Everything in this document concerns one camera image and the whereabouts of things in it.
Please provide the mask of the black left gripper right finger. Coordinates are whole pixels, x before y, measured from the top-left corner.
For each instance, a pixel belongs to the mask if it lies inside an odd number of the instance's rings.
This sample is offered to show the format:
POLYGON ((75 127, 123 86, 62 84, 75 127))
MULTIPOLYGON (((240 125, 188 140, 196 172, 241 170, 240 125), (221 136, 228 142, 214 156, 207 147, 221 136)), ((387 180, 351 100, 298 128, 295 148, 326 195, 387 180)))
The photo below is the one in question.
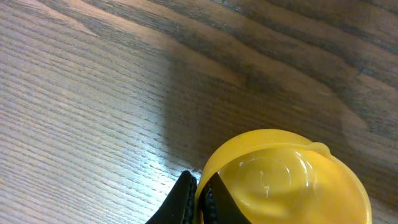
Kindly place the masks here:
POLYGON ((251 224, 243 215, 218 173, 201 191, 199 208, 204 224, 251 224))

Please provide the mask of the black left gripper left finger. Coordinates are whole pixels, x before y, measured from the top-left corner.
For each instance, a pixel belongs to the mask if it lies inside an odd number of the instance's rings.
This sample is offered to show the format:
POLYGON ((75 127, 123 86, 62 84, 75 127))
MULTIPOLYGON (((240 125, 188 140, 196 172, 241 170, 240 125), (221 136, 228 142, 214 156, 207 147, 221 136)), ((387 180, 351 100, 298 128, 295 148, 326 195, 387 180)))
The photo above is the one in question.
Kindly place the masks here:
POLYGON ((181 173, 158 211, 146 224, 192 224, 197 180, 185 170, 181 173))

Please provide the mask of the yellow plastic measuring scoop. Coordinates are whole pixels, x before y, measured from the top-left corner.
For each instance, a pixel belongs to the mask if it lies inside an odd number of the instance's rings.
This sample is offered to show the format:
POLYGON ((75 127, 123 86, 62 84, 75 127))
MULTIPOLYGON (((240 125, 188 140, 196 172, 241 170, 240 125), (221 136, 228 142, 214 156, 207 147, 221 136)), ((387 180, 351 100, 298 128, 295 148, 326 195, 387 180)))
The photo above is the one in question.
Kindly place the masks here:
POLYGON ((279 129, 240 134, 221 145, 206 162, 199 198, 218 173, 251 223, 371 224, 369 196, 356 174, 323 143, 279 129))

